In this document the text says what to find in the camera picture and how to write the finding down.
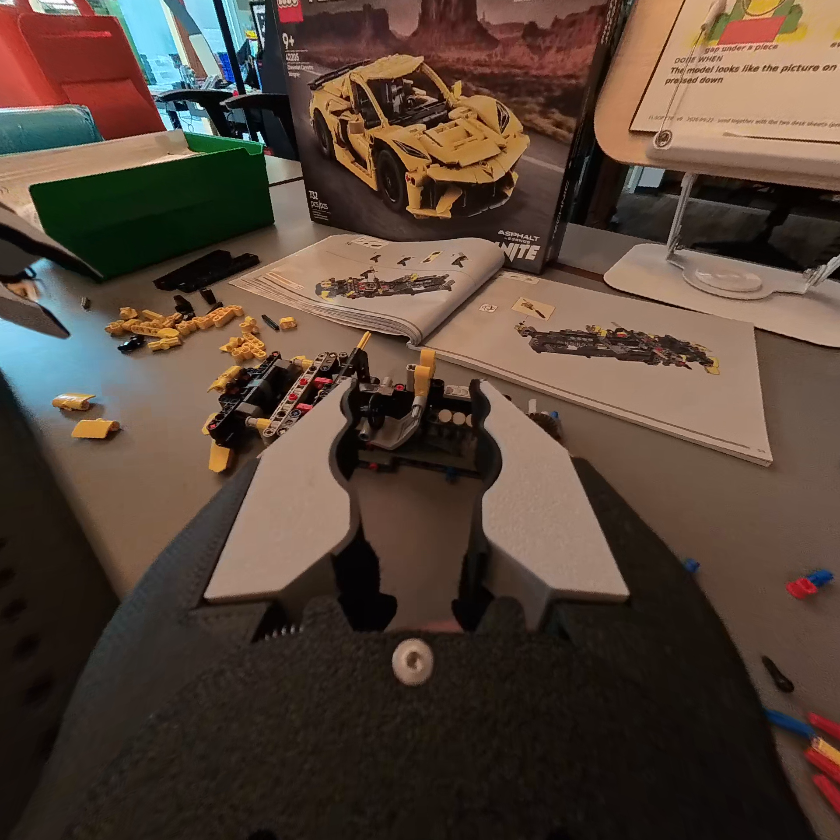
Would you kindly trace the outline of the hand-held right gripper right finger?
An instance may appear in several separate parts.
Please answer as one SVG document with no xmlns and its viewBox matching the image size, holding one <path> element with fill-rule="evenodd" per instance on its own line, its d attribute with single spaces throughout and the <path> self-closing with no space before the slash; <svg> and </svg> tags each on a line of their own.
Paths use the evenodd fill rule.
<svg viewBox="0 0 840 840">
<path fill-rule="evenodd" d="M 564 600 L 624 604 L 629 590 L 568 450 L 487 380 L 469 384 L 481 489 L 469 531 L 469 628 L 517 601 L 540 629 Z"/>
</svg>

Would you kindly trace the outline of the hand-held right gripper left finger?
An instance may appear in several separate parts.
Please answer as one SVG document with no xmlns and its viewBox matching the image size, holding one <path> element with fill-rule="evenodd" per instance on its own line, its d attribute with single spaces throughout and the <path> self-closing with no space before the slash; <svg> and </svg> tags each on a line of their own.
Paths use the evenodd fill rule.
<svg viewBox="0 0 840 840">
<path fill-rule="evenodd" d="M 205 589 L 208 602 L 304 607 L 339 593 L 333 560 L 361 524 L 338 457 L 355 389 L 355 380 L 338 384 L 259 458 Z"/>
</svg>

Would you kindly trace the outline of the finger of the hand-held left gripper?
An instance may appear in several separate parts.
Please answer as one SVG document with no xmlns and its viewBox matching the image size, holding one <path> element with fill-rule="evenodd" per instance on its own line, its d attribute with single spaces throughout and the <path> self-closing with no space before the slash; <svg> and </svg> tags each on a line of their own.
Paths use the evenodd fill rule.
<svg viewBox="0 0 840 840">
<path fill-rule="evenodd" d="M 60 340 L 70 337 L 67 328 L 49 310 L 17 294 L 4 282 L 1 282 L 1 320 Z"/>
<path fill-rule="evenodd" d="M 74 255 L 30 222 L 1 205 L 1 276 L 15 277 L 39 259 L 102 281 L 103 276 L 84 259 Z"/>
</svg>

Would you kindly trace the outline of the black yellow lego car chassis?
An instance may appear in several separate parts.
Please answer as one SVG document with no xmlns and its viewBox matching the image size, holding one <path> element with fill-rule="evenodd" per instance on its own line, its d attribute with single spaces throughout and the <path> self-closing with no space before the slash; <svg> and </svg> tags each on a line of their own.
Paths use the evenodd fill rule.
<svg viewBox="0 0 840 840">
<path fill-rule="evenodd" d="M 237 364 L 209 388 L 218 397 L 217 411 L 203 426 L 212 441 L 209 469 L 228 472 L 249 437 L 264 446 L 276 442 L 338 384 L 354 381 L 360 420 L 353 434 L 361 468 L 389 474 L 401 467 L 425 469 L 448 483 L 477 478 L 469 388 L 438 379 L 430 349 L 406 366 L 403 381 L 374 377 L 365 350 L 370 338 L 366 332 L 351 352 L 322 352 L 311 360 L 285 360 L 249 335 L 230 340 L 224 349 Z"/>
</svg>

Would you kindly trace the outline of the pile of coloured lego pins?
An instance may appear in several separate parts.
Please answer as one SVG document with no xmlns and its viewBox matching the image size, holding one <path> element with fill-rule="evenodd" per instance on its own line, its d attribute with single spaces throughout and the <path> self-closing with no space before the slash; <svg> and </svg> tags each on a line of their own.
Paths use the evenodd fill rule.
<svg viewBox="0 0 840 840">
<path fill-rule="evenodd" d="M 834 574 L 831 571 L 814 570 L 787 582 L 784 588 L 794 599 L 802 601 L 817 594 L 833 581 Z M 803 758 L 812 770 L 812 783 L 824 802 L 838 815 L 838 745 L 831 743 L 831 739 L 838 741 L 838 722 L 812 711 L 801 711 L 800 716 L 796 717 L 780 710 L 765 708 L 764 714 L 771 725 L 807 742 Z"/>
</svg>

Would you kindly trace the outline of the pile of yellow lego pieces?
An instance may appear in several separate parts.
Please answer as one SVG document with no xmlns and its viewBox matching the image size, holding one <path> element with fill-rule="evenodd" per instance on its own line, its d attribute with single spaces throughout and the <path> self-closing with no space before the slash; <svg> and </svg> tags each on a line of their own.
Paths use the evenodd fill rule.
<svg viewBox="0 0 840 840">
<path fill-rule="evenodd" d="M 214 336 L 219 341 L 218 351 L 237 364 L 262 362 L 270 354 L 261 338 L 261 327 L 268 326 L 268 321 L 248 315 L 239 305 L 217 304 L 204 314 L 186 310 L 163 314 L 123 307 L 119 315 L 103 330 L 113 339 L 121 340 L 118 350 L 124 354 L 138 350 L 166 352 L 183 346 L 194 335 L 205 333 Z"/>
</svg>

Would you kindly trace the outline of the black lego beam stack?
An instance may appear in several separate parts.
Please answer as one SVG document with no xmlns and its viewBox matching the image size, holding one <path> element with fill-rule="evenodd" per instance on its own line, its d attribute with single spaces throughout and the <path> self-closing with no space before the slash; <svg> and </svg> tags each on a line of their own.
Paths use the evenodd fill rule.
<svg viewBox="0 0 840 840">
<path fill-rule="evenodd" d="M 255 254 L 233 255 L 217 249 L 158 277 L 154 286 L 161 291 L 194 293 L 258 265 L 260 259 Z"/>
</svg>

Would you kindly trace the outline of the lego set box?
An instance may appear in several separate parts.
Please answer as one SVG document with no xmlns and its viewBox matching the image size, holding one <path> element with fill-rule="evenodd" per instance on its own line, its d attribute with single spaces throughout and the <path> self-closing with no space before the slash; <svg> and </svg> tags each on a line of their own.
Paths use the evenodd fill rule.
<svg viewBox="0 0 840 840">
<path fill-rule="evenodd" d="M 559 257 L 626 2 L 273 2 L 310 219 Z"/>
</svg>

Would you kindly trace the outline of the teal padded seat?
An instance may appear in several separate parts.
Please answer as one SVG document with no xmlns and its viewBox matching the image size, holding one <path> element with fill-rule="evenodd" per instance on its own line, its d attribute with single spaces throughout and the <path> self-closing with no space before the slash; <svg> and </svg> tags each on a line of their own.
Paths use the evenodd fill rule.
<svg viewBox="0 0 840 840">
<path fill-rule="evenodd" d="M 47 151 L 102 142 L 85 106 L 1 109 L 1 155 Z"/>
</svg>

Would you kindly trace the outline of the green plastic bin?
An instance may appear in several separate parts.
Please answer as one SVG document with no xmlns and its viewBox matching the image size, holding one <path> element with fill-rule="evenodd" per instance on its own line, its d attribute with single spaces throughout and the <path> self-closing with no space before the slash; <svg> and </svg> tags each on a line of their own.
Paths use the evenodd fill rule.
<svg viewBox="0 0 840 840">
<path fill-rule="evenodd" d="M 29 188 L 45 232 L 112 280 L 275 223 L 260 143 L 187 133 L 189 155 Z"/>
</svg>

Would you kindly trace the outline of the open instruction booklet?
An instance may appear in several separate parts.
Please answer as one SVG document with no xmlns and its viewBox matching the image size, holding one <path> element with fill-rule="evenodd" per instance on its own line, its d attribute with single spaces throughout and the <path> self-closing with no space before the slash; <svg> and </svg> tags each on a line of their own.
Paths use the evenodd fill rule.
<svg viewBox="0 0 840 840">
<path fill-rule="evenodd" d="M 598 413 L 773 462 L 753 326 L 504 269 L 482 238 L 324 238 L 232 286 Z"/>
</svg>

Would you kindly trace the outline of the black pole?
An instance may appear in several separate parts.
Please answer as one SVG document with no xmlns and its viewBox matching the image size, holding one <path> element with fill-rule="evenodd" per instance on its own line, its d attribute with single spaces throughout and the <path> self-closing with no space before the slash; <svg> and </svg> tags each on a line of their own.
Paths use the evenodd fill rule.
<svg viewBox="0 0 840 840">
<path fill-rule="evenodd" d="M 228 24 L 228 19 L 226 16 L 224 2 L 220 0 L 212 1 L 214 12 L 217 18 L 219 30 L 222 33 L 222 37 L 224 40 L 225 45 L 225 52 L 228 57 L 228 61 L 231 66 L 231 70 L 234 77 L 234 84 L 237 90 L 237 93 L 240 97 L 244 96 L 247 92 L 246 85 L 244 79 L 242 77 L 241 69 L 238 63 L 237 58 L 237 50 L 233 40 L 233 34 Z"/>
</svg>

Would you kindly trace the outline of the white wooden document stand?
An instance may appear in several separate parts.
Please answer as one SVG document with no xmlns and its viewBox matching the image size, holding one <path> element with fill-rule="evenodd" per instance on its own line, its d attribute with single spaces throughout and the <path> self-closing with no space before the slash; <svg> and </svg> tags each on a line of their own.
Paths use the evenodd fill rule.
<svg viewBox="0 0 840 840">
<path fill-rule="evenodd" d="M 683 172 L 663 245 L 637 245 L 604 276 L 613 289 L 757 329 L 837 349 L 839 298 L 830 276 L 835 255 L 810 269 L 761 265 L 758 258 L 713 255 L 682 245 L 683 217 L 700 175 L 838 192 L 836 143 L 760 138 L 734 132 L 631 131 L 634 114 L 682 2 L 636 2 L 599 95 L 595 137 L 603 152 L 629 165 Z"/>
</svg>

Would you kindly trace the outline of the printed instruction sheet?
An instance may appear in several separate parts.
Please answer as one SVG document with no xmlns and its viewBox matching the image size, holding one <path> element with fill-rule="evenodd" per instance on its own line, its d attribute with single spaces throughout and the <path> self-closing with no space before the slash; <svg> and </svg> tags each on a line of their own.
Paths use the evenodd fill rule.
<svg viewBox="0 0 840 840">
<path fill-rule="evenodd" d="M 839 2 L 682 2 L 631 131 L 839 140 Z"/>
</svg>

